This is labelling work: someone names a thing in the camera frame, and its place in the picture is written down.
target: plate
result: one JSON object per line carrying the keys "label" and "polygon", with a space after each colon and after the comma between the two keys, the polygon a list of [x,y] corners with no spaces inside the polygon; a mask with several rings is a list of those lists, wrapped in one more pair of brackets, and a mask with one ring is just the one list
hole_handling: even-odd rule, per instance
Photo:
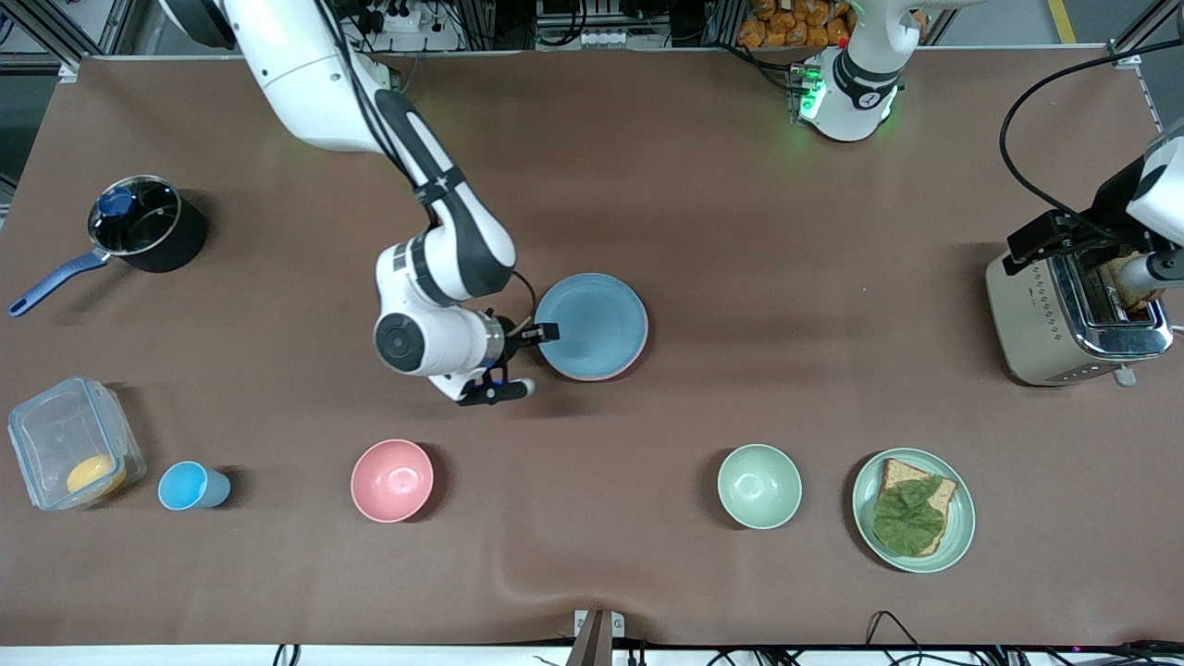
{"label": "plate", "polygon": [[560,280],[539,302],[539,322],[559,325],[559,339],[541,345],[543,358],[580,382],[611,379],[645,347],[650,321],[637,294],[620,280],[581,273]]}
{"label": "plate", "polygon": [[[940,474],[958,484],[958,489],[954,491],[953,500],[950,502],[946,533],[941,537],[937,552],[928,557],[899,556],[881,545],[880,539],[871,533],[876,498],[883,485],[883,466],[889,457],[932,474]],[[888,449],[874,455],[855,478],[855,488],[851,491],[851,511],[855,514],[855,525],[860,529],[860,534],[868,543],[868,546],[888,564],[912,574],[937,574],[953,566],[966,555],[971,542],[974,540],[974,501],[970,497],[970,489],[966,488],[966,481],[963,481],[963,478],[946,461],[920,449]]]}

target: saucepan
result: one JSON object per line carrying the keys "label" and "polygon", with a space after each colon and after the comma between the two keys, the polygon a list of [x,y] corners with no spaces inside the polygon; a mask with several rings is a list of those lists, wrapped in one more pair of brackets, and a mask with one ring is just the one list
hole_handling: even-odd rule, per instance
{"label": "saucepan", "polygon": [[90,211],[95,249],[59,265],[8,306],[21,316],[71,277],[118,257],[140,270],[168,273],[189,263],[206,243],[206,218],[167,180],[133,175],[108,187]]}

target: brown table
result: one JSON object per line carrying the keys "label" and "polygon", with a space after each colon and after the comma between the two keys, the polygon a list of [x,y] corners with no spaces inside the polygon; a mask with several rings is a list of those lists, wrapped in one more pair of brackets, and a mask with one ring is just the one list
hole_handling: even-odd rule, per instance
{"label": "brown table", "polygon": [[[520,269],[542,288],[617,275],[654,321],[629,377],[573,384],[528,358],[538,395],[491,409],[375,358],[374,258],[424,222],[381,158],[289,136],[242,63],[85,63],[0,236],[5,297],[85,249],[90,203],[127,174],[199,191],[213,235],[184,270],[116,265],[0,321],[0,409],[92,377],[149,465],[102,508],[41,513],[2,455],[0,641],[521,641],[593,604],[680,643],[856,642],[881,608],[925,642],[1173,634],[1184,354],[1140,366],[1134,390],[1017,386],[983,286],[1043,210],[996,153],[1003,113],[1092,56],[921,53],[896,115],[849,146],[791,127],[727,55],[423,63],[411,96]],[[1154,134],[1135,76],[1111,69],[1014,129],[1023,168],[1079,205]],[[516,286],[493,302],[528,305]],[[354,461],[386,437],[437,465],[413,524],[349,500]],[[714,498],[722,455],[751,441],[805,479],[771,532]],[[900,446],[973,491],[974,545],[946,572],[887,569],[848,518],[861,461]],[[232,466],[231,508],[157,505],[184,459]]]}

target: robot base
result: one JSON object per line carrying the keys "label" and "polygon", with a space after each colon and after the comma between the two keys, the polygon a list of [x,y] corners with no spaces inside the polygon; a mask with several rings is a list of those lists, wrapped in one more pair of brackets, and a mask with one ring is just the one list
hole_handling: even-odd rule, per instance
{"label": "robot base", "polygon": [[884,95],[879,102],[864,100],[868,109],[856,107],[854,100],[847,96],[835,83],[835,58],[842,52],[837,46],[830,46],[822,53],[805,62],[806,66],[816,66],[822,72],[813,92],[803,95],[797,109],[798,117],[815,126],[824,136],[835,141],[862,141],[880,127],[892,113],[892,102],[899,87]]}

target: bread slice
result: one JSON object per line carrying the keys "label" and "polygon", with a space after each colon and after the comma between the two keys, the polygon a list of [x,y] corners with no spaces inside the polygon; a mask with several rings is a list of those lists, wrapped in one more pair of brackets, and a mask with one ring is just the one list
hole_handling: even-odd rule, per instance
{"label": "bread slice", "polygon": [[[884,461],[884,480],[880,485],[880,494],[883,494],[889,488],[893,488],[903,481],[913,481],[920,479],[927,479],[933,474],[924,469],[918,469],[907,462],[901,462],[895,457],[889,457]],[[958,489],[958,484],[951,481],[950,479],[941,479],[941,485],[929,498],[929,506],[937,508],[941,512],[941,518],[945,519],[946,525],[950,525],[950,502],[954,499],[954,491]],[[922,550],[918,557],[927,557],[937,552],[938,544],[941,543],[941,537],[946,534],[946,529],[941,529],[941,533],[933,539],[933,543],[928,547]]]}

